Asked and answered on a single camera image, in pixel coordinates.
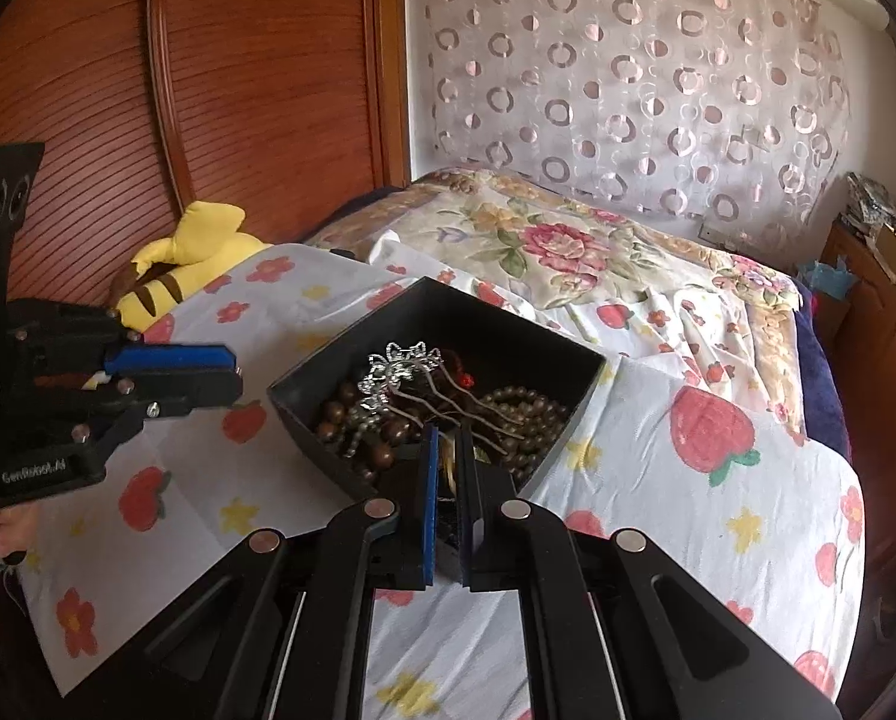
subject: yellow plush toy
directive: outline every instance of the yellow plush toy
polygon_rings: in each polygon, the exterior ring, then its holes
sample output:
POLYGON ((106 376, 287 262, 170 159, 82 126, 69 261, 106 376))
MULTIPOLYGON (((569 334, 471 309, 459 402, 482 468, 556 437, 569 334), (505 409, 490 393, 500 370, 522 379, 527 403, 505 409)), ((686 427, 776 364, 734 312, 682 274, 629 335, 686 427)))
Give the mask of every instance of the yellow plush toy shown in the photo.
POLYGON ((171 238, 152 242, 115 277, 109 305, 122 323, 144 333, 214 279, 270 245, 238 232, 245 211, 234 205, 196 200, 185 209, 171 238), (175 265, 157 279, 136 286, 157 263, 175 265))

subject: curtain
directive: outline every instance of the curtain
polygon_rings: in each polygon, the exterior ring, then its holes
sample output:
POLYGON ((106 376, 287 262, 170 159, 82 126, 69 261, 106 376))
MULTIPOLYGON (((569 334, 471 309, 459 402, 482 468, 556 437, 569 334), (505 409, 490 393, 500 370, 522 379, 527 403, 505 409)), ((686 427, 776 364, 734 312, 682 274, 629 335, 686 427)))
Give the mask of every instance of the curtain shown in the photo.
POLYGON ((442 162, 605 209, 782 250, 847 132, 838 36, 814 0, 426 0, 424 17, 416 132, 442 162))

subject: purple blanket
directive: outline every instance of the purple blanket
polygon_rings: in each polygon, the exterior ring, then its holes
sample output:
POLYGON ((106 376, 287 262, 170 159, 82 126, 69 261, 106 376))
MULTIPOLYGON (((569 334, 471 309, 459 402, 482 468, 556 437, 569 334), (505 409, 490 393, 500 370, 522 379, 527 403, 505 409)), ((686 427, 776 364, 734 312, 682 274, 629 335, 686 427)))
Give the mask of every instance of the purple blanket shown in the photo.
POLYGON ((801 308, 795 311, 798 365, 805 401, 805 432, 809 439, 821 442, 851 463, 851 445, 844 424, 844 411, 835 389, 828 358, 811 325, 811 290, 795 281, 801 293, 801 308))

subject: bed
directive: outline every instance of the bed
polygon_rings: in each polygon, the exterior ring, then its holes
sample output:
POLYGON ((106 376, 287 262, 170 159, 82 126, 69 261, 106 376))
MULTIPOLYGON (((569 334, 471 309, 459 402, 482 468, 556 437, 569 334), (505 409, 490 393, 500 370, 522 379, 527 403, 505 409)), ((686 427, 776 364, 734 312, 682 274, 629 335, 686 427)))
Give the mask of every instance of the bed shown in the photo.
MULTIPOLYGON (((531 499, 586 533, 643 528, 834 698, 861 598, 862 502, 845 459, 803 433, 798 298, 786 276, 486 170, 427 176, 312 243, 260 253, 146 334, 232 346, 245 375, 236 408, 149 423, 112 458, 104 483, 45 502, 21 581, 63 693, 251 530, 304 533, 344 507, 264 390, 427 275, 608 359, 576 435, 533 480, 531 499), (486 253, 499 240, 526 260, 517 277, 510 255, 486 253), (365 261, 326 247, 360 248, 365 261), (683 391, 718 394, 728 409, 720 418, 753 426, 720 478, 703 448, 675 448, 683 391), (752 449, 754 464, 742 457, 752 449), (139 505, 146 485, 157 494, 139 505)), ((512 594, 476 596, 443 577, 424 593, 380 591, 365 716, 526 716, 518 614, 512 594)))

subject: hand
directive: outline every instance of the hand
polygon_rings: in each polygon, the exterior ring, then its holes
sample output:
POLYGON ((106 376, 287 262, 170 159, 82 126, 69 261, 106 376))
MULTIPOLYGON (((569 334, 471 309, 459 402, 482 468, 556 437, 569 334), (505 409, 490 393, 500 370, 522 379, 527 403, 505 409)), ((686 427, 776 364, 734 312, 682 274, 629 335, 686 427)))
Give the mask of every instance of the hand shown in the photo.
POLYGON ((23 503, 0 509, 0 557, 27 552, 38 530, 38 504, 23 503))

